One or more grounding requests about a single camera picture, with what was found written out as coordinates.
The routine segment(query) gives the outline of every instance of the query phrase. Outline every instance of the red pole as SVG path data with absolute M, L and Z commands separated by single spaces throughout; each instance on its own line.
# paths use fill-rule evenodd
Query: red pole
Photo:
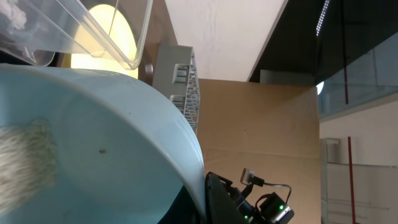
M 353 157 L 351 153 L 351 137 L 348 137 L 348 159 L 349 159 L 349 186 L 351 190 L 351 215 L 353 217 L 353 224 L 355 220 L 355 201 L 354 201 L 354 178 L 353 178 Z

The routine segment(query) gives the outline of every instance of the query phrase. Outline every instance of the cardboard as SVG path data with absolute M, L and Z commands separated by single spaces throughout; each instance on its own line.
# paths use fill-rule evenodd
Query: cardboard
M 198 139 L 206 172 L 239 183 L 243 168 L 289 184 L 294 223 L 320 223 L 319 120 L 316 88 L 200 80 Z M 255 187 L 248 201 L 287 190 Z

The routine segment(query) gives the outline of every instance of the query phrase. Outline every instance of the black cable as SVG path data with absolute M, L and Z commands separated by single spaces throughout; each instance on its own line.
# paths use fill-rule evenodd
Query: black cable
M 270 195 L 271 195 L 271 194 L 265 194 L 265 195 L 261 196 L 261 197 L 259 198 L 259 200 L 257 200 L 257 202 L 256 202 L 256 204 L 255 204 L 256 211 L 260 212 L 259 208 L 257 207 L 257 204 L 259 203 L 259 201 L 260 201 L 261 199 L 264 199 L 264 198 L 269 197 Z
M 285 202 L 287 204 L 287 201 L 289 200 L 290 194 L 292 193 L 291 186 L 289 186 L 287 184 L 269 184 L 267 182 L 264 182 L 263 184 L 264 185 L 268 185 L 268 186 L 273 186 L 273 187 L 287 187 L 287 188 L 289 188 L 289 193 L 287 194 L 287 198 L 286 198 L 286 202 Z

